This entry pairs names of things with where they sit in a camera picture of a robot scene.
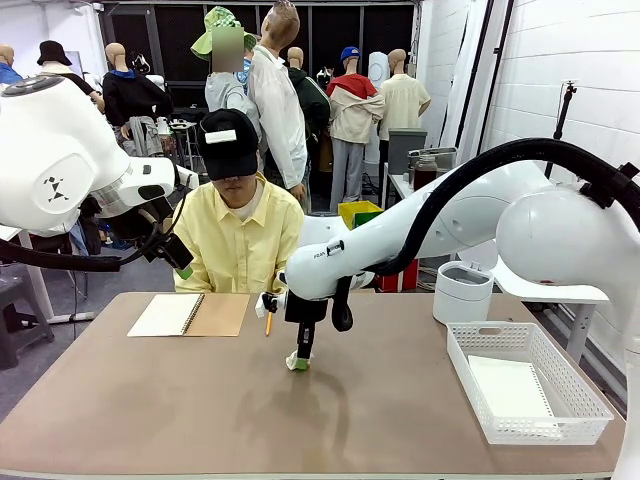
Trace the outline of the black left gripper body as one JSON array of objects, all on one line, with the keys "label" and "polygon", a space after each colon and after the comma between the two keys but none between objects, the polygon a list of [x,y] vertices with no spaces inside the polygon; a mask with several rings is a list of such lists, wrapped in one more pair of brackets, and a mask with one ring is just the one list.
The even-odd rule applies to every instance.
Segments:
[{"label": "black left gripper body", "polygon": [[142,255],[149,261],[161,259],[176,270],[190,267],[193,256],[175,233],[154,233],[141,247]]}]

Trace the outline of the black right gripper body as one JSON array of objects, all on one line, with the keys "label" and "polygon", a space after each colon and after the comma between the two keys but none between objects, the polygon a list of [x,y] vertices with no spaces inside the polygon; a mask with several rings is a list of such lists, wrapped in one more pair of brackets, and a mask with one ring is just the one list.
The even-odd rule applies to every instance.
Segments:
[{"label": "black right gripper body", "polygon": [[315,324],[325,319],[329,301],[306,300],[293,292],[287,293],[285,321],[296,324]]}]

